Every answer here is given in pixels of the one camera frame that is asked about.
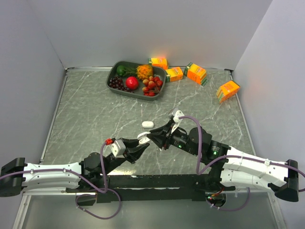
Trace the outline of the white square charging case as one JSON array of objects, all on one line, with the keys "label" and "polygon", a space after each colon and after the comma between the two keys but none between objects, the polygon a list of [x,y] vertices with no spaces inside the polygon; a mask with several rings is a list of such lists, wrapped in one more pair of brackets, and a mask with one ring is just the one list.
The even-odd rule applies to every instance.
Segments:
[{"label": "white square charging case", "polygon": [[150,139],[147,136],[148,134],[150,134],[150,132],[143,132],[138,134],[137,139],[139,140],[139,145],[143,145],[150,142]]}]

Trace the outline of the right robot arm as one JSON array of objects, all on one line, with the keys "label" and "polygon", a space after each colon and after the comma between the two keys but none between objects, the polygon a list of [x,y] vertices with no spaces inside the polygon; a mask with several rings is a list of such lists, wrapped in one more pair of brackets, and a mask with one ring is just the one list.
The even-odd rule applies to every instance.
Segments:
[{"label": "right robot arm", "polygon": [[299,200],[298,164],[294,160],[278,162],[244,153],[214,141],[200,124],[187,133],[173,119],[146,137],[161,149],[174,146],[196,156],[198,175],[210,169],[204,182],[210,190],[255,188],[272,191],[281,200]]}]

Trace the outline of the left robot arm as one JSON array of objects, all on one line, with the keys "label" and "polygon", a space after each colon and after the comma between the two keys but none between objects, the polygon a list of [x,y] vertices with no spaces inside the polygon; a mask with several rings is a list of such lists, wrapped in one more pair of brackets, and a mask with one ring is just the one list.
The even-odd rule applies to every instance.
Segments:
[{"label": "left robot arm", "polygon": [[100,152],[90,153],[81,162],[64,165],[26,163],[23,157],[7,163],[0,171],[0,195],[12,197],[23,190],[61,187],[76,191],[108,191],[107,175],[128,161],[134,164],[150,145],[147,137],[105,140]]}]

